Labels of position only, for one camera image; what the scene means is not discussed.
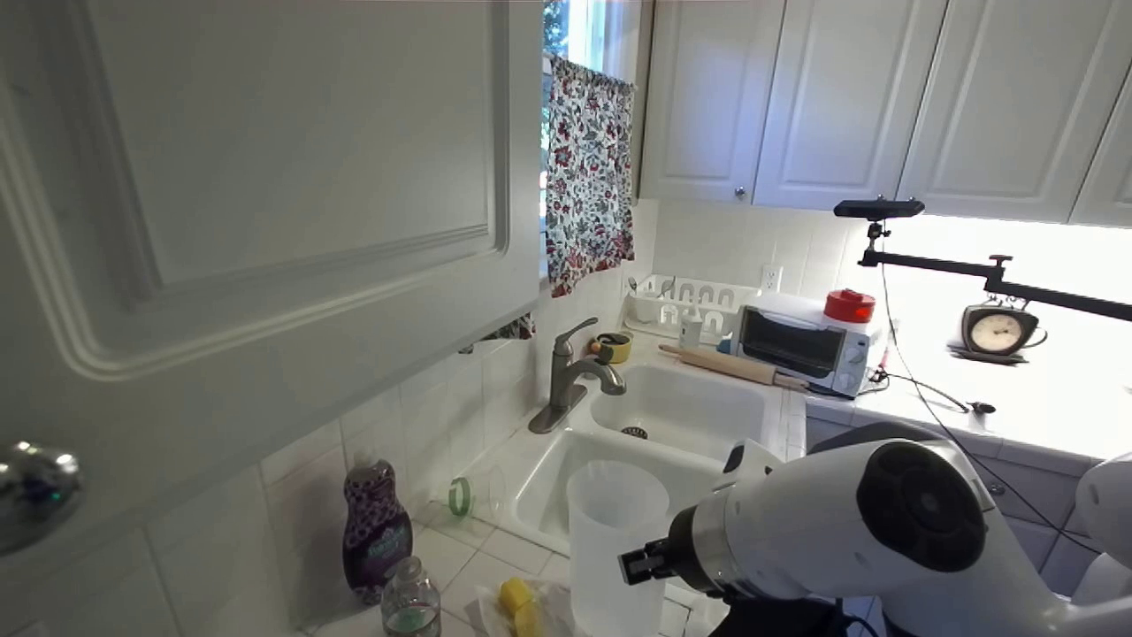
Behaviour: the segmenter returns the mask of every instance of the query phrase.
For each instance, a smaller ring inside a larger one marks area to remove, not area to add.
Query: drawer
[[[828,438],[834,438],[842,433],[849,433],[849,424],[824,423],[824,419],[805,419],[805,450],[812,450],[816,444],[828,444]]]
[[[1075,512],[1075,506],[1067,512],[1065,530],[1075,535],[1075,539],[1090,539],[1090,529],[1085,529],[1082,512]]]
[[[1058,530],[1031,523],[1031,522],[1015,522],[1015,518],[1003,518],[1003,523],[1015,530],[1022,551],[1031,556],[1033,570],[1039,575],[1051,550],[1055,550]]]
[[[1046,581],[1051,590],[1075,595],[1075,589],[1094,559],[1098,559],[1098,550],[1090,542],[1058,539],[1039,578]]]
[[[1055,523],[1055,530],[1065,529],[1075,498],[1075,478],[987,458],[976,458],[976,470],[1003,518]]]
[[[849,428],[856,416],[837,399],[805,397],[805,419]]]

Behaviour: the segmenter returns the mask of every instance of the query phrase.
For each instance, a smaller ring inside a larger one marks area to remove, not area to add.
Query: tile backsplash
[[[0,603],[0,637],[39,622],[53,637],[282,637],[350,614],[340,575],[346,469],[358,458],[394,462],[406,506],[446,493],[533,416],[554,334],[588,316],[601,316],[598,328],[619,321],[630,273],[598,273],[570,296],[546,296],[533,339],[449,354],[64,570],[26,581]]]

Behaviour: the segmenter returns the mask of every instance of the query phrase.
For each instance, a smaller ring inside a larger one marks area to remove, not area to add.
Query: yellow object
[[[539,610],[521,610],[515,621],[511,622],[513,637],[546,637],[542,631],[542,614]]]
[[[607,342],[607,352],[613,352],[613,365],[623,365],[623,362],[630,362],[630,352],[633,352],[633,339],[630,339],[630,334],[601,334],[601,339]]]
[[[506,616],[513,637],[542,637],[539,590],[524,578],[500,583],[496,610]]]

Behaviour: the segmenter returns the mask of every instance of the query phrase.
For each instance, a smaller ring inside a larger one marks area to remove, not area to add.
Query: bottle
[[[388,570],[382,631],[387,637],[443,637],[437,589],[422,570],[416,556],[406,556]]]
[[[380,603],[388,570],[413,551],[413,529],[397,502],[397,470],[387,462],[350,469],[342,568],[360,603]]]

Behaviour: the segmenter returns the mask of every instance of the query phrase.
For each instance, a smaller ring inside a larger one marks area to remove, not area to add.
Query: door panel
[[[26,570],[539,296],[539,5],[0,5],[0,444],[88,498]]]
[[[1130,63],[1124,0],[952,0],[903,196],[1067,221]]]
[[[1132,228],[1132,82],[1105,129],[1073,223]]]
[[[766,112],[782,0],[659,5],[647,197],[746,201]]]
[[[895,196],[946,0],[794,0],[757,201]]]

